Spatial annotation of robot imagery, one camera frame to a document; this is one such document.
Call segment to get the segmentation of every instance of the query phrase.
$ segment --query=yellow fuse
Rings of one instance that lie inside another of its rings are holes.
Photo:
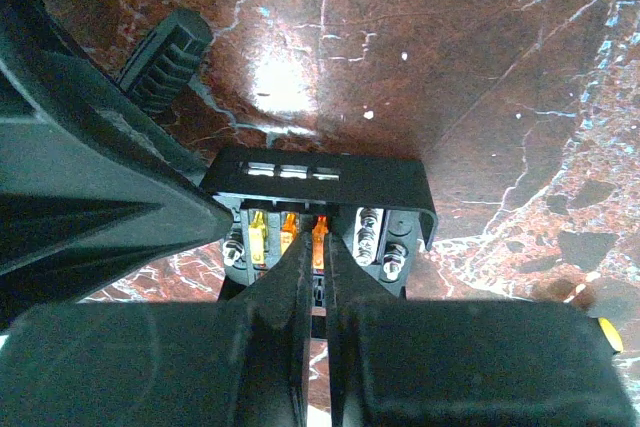
[[[251,249],[252,264],[264,264],[264,239],[266,236],[267,226],[264,223],[264,212],[259,210],[249,225],[249,248]]]
[[[284,221],[284,226],[280,232],[280,253],[284,254],[293,239],[298,235],[298,229],[296,228],[296,214],[287,214],[287,218]]]
[[[324,270],[324,236],[329,233],[327,216],[318,216],[318,223],[313,228],[313,268]]]

